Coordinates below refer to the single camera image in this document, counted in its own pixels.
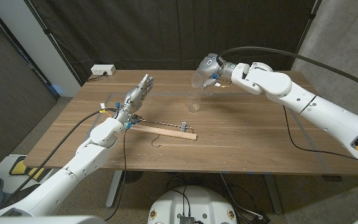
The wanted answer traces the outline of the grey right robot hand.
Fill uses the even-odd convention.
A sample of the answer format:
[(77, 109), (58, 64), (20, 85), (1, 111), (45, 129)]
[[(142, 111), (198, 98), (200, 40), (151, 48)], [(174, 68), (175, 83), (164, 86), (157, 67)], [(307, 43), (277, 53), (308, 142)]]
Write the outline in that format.
[(217, 63), (217, 54), (208, 54), (199, 64), (192, 78), (192, 87), (205, 89), (218, 86), (219, 81), (231, 82), (231, 76), (225, 77), (223, 69)]

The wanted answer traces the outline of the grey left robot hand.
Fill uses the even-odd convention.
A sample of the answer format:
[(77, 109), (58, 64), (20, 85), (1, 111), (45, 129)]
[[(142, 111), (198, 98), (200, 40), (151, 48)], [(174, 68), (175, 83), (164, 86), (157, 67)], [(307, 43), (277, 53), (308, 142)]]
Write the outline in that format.
[(115, 119), (125, 124), (142, 106), (142, 102), (153, 88), (153, 77), (145, 74), (138, 85), (129, 90), (124, 97), (123, 104), (116, 112)]

